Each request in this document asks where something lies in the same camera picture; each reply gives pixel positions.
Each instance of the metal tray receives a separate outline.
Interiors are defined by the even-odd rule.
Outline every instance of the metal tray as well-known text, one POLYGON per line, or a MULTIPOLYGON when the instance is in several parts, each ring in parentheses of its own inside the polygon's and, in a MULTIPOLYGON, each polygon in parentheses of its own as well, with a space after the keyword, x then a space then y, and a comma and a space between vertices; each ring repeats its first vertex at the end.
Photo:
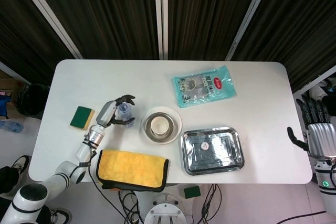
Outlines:
POLYGON ((181 136, 181 149, 190 175, 240 170, 245 162, 238 133, 231 127, 186 131, 181 136))

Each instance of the black curtain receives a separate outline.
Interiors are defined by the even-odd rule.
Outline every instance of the black curtain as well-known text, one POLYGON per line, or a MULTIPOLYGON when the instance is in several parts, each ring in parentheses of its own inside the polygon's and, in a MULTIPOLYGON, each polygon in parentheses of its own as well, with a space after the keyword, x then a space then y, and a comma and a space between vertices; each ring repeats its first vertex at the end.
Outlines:
POLYGON ((0 61, 30 82, 49 85, 55 67, 73 59, 31 0, 0 0, 0 61))
POLYGON ((336 0, 262 0, 232 60, 280 62, 299 90, 336 64, 336 0))
POLYGON ((251 0, 168 0, 169 59, 224 60, 251 0))
POLYGON ((85 59, 158 59, 155 0, 46 0, 85 59))

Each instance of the gray floor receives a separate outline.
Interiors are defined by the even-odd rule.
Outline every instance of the gray floor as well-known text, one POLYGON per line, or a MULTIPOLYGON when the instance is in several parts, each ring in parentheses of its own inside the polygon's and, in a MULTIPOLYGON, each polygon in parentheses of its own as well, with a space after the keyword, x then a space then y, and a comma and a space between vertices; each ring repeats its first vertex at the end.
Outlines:
MULTIPOLYGON (((1 131, 0 166, 11 165, 16 157, 32 154, 39 120, 20 119, 24 130, 19 133, 1 131)), ((202 196, 194 200, 193 213, 197 223, 205 194, 209 185, 201 187, 202 196)), ((323 205, 318 187, 307 185, 221 185, 223 202, 217 216, 210 224, 267 224, 295 215, 322 211, 323 205)), ((115 191, 104 191, 105 195, 120 207, 115 191)), ((218 198, 214 198, 210 215, 215 211, 218 198)), ((70 186, 67 191, 47 204, 49 207, 63 207, 72 212, 72 223, 123 223, 122 218, 98 194, 93 184, 81 183, 70 186)), ((288 224, 336 223, 336 217, 322 214, 288 222, 288 224)))

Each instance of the plastic bottle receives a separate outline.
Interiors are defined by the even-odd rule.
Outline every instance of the plastic bottle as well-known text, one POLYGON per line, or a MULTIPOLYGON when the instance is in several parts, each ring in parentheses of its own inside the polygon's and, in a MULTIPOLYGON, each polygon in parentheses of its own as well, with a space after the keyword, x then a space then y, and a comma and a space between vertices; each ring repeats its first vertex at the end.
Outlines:
POLYGON ((23 125, 9 120, 0 120, 0 129, 19 133, 23 130, 23 125))
MULTIPOLYGON (((127 121, 128 119, 132 118, 132 108, 128 103, 122 103, 118 106, 118 114, 121 117, 121 120, 127 121)), ((132 127, 134 121, 124 125, 127 128, 132 127)))

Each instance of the yellow towel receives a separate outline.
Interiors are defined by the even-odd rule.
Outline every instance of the yellow towel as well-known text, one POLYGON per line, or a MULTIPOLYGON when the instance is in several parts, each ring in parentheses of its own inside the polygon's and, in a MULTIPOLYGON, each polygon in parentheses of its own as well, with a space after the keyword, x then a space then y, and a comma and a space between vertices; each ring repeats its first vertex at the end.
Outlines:
POLYGON ((102 150, 96 175, 103 189, 162 191, 166 184, 168 159, 116 150, 102 150))

